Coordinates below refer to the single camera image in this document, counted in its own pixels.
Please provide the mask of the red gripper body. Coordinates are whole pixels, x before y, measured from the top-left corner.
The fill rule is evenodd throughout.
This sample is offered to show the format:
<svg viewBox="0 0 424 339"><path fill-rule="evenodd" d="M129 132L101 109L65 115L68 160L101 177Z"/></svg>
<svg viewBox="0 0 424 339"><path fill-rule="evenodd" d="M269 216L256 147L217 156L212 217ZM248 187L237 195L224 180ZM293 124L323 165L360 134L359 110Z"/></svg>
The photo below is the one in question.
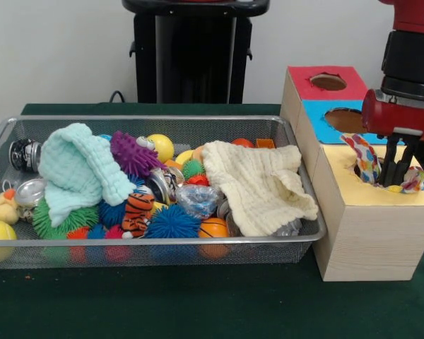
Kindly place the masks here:
<svg viewBox="0 0 424 339"><path fill-rule="evenodd" d="M367 91L362 107L363 126L380 136L394 133L418 136L424 141L424 101Z"/></svg>

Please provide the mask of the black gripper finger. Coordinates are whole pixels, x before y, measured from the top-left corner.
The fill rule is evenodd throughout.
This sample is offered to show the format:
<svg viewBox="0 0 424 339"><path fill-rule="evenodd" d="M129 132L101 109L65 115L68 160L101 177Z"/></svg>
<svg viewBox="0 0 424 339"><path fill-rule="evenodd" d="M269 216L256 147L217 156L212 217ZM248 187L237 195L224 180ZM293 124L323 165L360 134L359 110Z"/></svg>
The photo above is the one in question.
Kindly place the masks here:
<svg viewBox="0 0 424 339"><path fill-rule="evenodd" d="M387 137L386 153L384 162L382 163L382 171L378 177L378 183L382 186L391 186L396 172L395 155L396 148L399 142L399 136L392 134Z"/></svg>
<svg viewBox="0 0 424 339"><path fill-rule="evenodd" d="M400 185L404 181L404 175L410 167L414 153L416 152L420 137L419 136L396 136L396 144L402 141L406 146L402 158L396 163L392 183Z"/></svg>

